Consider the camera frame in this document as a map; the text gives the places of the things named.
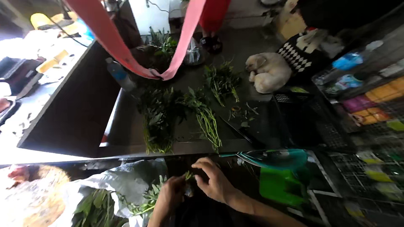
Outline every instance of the hand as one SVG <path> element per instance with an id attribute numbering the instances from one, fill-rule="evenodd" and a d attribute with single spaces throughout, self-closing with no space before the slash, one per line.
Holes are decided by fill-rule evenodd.
<path id="1" fill-rule="evenodd" d="M 185 189 L 185 175 L 171 177 L 161 187 L 153 214 L 149 220 L 149 227 L 160 226 L 161 222 L 183 200 Z"/>
<path id="2" fill-rule="evenodd" d="M 200 158 L 193 168 L 202 169 L 209 177 L 209 182 L 205 183 L 202 177 L 195 175 L 198 187 L 210 198 L 229 205 L 229 201 L 241 192 L 231 185 L 223 172 L 216 166 L 210 158 Z"/>

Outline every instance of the pink fabric strap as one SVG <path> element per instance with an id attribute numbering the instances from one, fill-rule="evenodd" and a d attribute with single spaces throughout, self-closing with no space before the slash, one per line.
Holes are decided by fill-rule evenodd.
<path id="1" fill-rule="evenodd" d="M 139 76 L 150 79 L 161 77 L 163 80 L 169 80 L 175 76 L 187 53 L 188 44 L 198 24 L 206 0 L 191 0 L 189 2 L 177 49 L 170 67 L 163 74 L 159 74 L 154 69 L 143 68 L 133 58 L 99 0 L 66 0 L 66 2 L 91 29 L 97 41 L 124 67 Z"/>

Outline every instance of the sandal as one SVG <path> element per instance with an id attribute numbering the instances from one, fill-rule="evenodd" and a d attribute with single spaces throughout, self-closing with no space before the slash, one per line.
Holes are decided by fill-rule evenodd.
<path id="1" fill-rule="evenodd" d="M 207 50 L 209 53 L 213 50 L 213 39 L 212 37 L 202 37 L 200 44 L 203 49 Z"/>
<path id="2" fill-rule="evenodd" d="M 213 36 L 212 37 L 213 44 L 212 44 L 212 54 L 218 54 L 222 52 L 223 49 L 223 43 L 220 41 L 218 36 Z"/>

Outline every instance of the vegetable bunch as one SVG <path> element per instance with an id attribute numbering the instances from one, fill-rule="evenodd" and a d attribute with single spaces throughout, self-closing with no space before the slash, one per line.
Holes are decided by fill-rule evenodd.
<path id="1" fill-rule="evenodd" d="M 150 27 L 150 34 L 150 42 L 157 48 L 154 53 L 154 56 L 156 56 L 154 67 L 162 73 L 162 70 L 165 71 L 170 65 L 171 59 L 177 49 L 177 42 L 171 38 L 169 32 L 165 33 L 164 29 L 163 31 L 158 30 L 158 32 L 155 32 Z"/>
<path id="2" fill-rule="evenodd" d="M 144 117 L 143 133 L 146 152 L 166 153 L 172 151 L 174 127 L 177 117 L 185 118 L 183 98 L 180 91 L 169 89 L 146 90 L 138 104 Z"/>
<path id="3" fill-rule="evenodd" d="M 223 63 L 219 68 L 205 66 L 204 76 L 207 86 L 221 106 L 225 106 L 224 99 L 228 94 L 233 94 L 237 103 L 240 101 L 236 87 L 240 85 L 241 78 L 233 72 L 230 62 Z"/>
<path id="4" fill-rule="evenodd" d="M 188 89 L 189 93 L 184 95 L 182 103 L 196 114 L 196 119 L 203 134 L 212 143 L 213 150 L 218 153 L 219 147 L 222 146 L 222 141 L 217 133 L 216 118 L 212 110 L 206 105 L 207 101 L 202 90 L 194 92 L 190 87 Z"/>
<path id="5" fill-rule="evenodd" d="M 192 174 L 187 171 L 185 173 L 185 180 L 188 181 L 192 177 Z M 154 207 L 156 206 L 156 202 L 158 199 L 158 195 L 160 194 L 161 188 L 163 186 L 163 183 L 167 181 L 167 177 L 162 177 L 160 175 L 160 183 L 158 185 L 152 184 L 150 190 L 148 190 L 146 193 L 143 194 L 143 198 L 146 199 L 146 202 L 140 205 L 135 205 L 133 203 L 129 203 L 125 196 L 122 194 L 118 194 L 119 200 L 125 204 L 130 212 L 136 216 L 136 215 L 143 215 L 144 213 L 148 211 L 152 211 Z"/>
<path id="6" fill-rule="evenodd" d="M 111 192 L 96 189 L 77 206 L 74 227 L 121 227 L 128 219 L 114 216 Z"/>

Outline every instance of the white dog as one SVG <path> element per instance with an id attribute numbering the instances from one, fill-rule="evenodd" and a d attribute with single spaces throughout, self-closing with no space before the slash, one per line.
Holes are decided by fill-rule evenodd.
<path id="1" fill-rule="evenodd" d="M 259 93 L 272 93 L 283 87 L 289 80 L 292 70 L 285 59 L 277 53 L 251 55 L 246 61 L 250 71 L 250 82 Z"/>

